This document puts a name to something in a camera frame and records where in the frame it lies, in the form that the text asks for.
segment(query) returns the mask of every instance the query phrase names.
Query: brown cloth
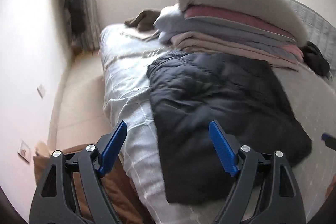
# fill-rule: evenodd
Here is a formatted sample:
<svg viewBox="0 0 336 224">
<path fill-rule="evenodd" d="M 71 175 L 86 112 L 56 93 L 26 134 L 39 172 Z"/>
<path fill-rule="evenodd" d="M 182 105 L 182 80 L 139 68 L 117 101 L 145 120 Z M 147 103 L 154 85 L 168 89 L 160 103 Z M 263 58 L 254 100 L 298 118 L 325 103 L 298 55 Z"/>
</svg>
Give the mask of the brown cloth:
<svg viewBox="0 0 336 224">
<path fill-rule="evenodd" d="M 64 154 L 75 153 L 84 149 L 86 145 L 76 146 L 64 150 Z M 47 167 L 49 158 L 43 156 L 34 157 L 35 179 L 39 182 Z M 86 203 L 85 194 L 79 173 L 73 174 L 73 182 L 76 188 L 78 203 L 82 216 L 88 220 L 93 220 Z M 148 210 L 140 202 L 138 195 L 133 190 L 130 179 L 126 175 L 119 158 L 116 160 L 110 173 L 102 178 L 106 193 L 112 203 L 119 219 L 123 224 L 154 224 Z"/>
<path fill-rule="evenodd" d="M 326 198 L 330 195 L 331 191 L 334 189 L 335 186 L 336 186 L 336 175 L 334 175 L 331 184 L 327 188 L 327 192 L 325 193 Z"/>
<path fill-rule="evenodd" d="M 160 10 L 145 9 L 137 17 L 125 20 L 127 27 L 137 27 L 139 32 L 146 32 L 154 29 L 154 22 L 161 14 Z"/>
</svg>

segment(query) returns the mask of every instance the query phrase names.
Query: curtain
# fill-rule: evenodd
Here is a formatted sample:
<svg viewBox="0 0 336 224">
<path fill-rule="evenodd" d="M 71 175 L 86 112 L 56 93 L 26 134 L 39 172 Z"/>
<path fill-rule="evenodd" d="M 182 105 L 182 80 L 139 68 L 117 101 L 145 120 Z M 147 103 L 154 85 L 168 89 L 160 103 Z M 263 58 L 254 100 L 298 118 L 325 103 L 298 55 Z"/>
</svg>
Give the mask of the curtain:
<svg viewBox="0 0 336 224">
<path fill-rule="evenodd" d="M 75 37 L 75 42 L 84 51 L 98 50 L 101 27 L 98 19 L 96 0 L 83 0 L 86 30 Z"/>
</svg>

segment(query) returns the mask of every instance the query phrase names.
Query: black jacket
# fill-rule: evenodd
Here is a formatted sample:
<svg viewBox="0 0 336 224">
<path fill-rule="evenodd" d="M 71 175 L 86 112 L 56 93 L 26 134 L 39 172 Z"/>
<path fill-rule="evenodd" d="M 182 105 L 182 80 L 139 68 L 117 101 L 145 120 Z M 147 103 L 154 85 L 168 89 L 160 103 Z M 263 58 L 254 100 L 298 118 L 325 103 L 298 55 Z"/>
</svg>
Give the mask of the black jacket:
<svg viewBox="0 0 336 224">
<path fill-rule="evenodd" d="M 329 76 L 330 65 L 324 59 L 319 48 L 308 41 L 307 45 L 302 48 L 303 60 L 317 75 L 322 77 Z"/>
<path fill-rule="evenodd" d="M 291 165 L 311 151 L 310 138 L 265 61 L 171 52 L 155 60 L 147 76 L 169 202 L 199 204 L 228 195 L 233 179 L 209 138 L 213 120 L 257 152 L 281 150 Z"/>
<path fill-rule="evenodd" d="M 84 3 L 85 0 L 64 0 L 64 7 L 71 17 L 71 31 L 75 36 L 86 30 Z"/>
</svg>

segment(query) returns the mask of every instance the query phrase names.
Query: white bedsheet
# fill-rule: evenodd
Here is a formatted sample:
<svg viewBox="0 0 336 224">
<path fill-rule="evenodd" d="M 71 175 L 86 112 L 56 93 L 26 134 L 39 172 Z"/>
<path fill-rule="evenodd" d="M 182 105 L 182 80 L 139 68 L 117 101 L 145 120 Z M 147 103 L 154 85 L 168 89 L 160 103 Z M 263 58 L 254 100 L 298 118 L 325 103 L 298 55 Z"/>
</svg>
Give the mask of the white bedsheet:
<svg viewBox="0 0 336 224">
<path fill-rule="evenodd" d="M 104 67 L 104 111 L 112 127 L 127 123 L 121 149 L 124 168 L 132 178 L 139 198 L 157 224 L 212 223 L 224 201 L 201 206 L 169 204 L 157 147 L 156 128 L 148 100 L 147 66 L 169 48 L 157 40 L 138 41 L 120 36 L 123 25 L 111 25 L 101 35 Z M 313 141 L 312 154 L 294 169 L 310 219 L 324 202 L 325 190 L 336 173 L 336 152 L 320 140 L 323 132 L 336 136 L 336 96 L 311 70 L 274 69 L 291 102 L 295 116 Z"/>
</svg>

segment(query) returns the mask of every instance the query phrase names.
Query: pink folded blanket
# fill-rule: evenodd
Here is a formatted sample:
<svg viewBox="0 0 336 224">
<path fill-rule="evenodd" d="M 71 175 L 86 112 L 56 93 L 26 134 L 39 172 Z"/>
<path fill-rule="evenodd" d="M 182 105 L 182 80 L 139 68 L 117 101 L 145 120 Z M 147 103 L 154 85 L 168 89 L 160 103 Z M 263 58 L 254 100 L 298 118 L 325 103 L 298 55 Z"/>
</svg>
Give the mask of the pink folded blanket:
<svg viewBox="0 0 336 224">
<path fill-rule="evenodd" d="M 214 17 L 219 19 L 230 20 L 241 24 L 249 25 L 264 31 L 273 32 L 295 40 L 294 36 L 273 24 L 254 16 L 246 15 L 241 12 L 235 12 L 225 8 L 216 8 L 205 5 L 191 6 L 184 13 L 185 18 L 191 17 Z"/>
<path fill-rule="evenodd" d="M 290 62 L 279 56 L 236 42 L 224 41 L 198 32 L 185 32 L 171 38 L 174 47 L 185 52 L 225 52 L 252 59 L 267 61 L 273 67 L 298 70 L 298 62 Z"/>
<path fill-rule="evenodd" d="M 303 62 L 303 52 L 296 45 L 284 44 L 280 48 L 287 52 L 291 52 L 299 62 Z"/>
</svg>

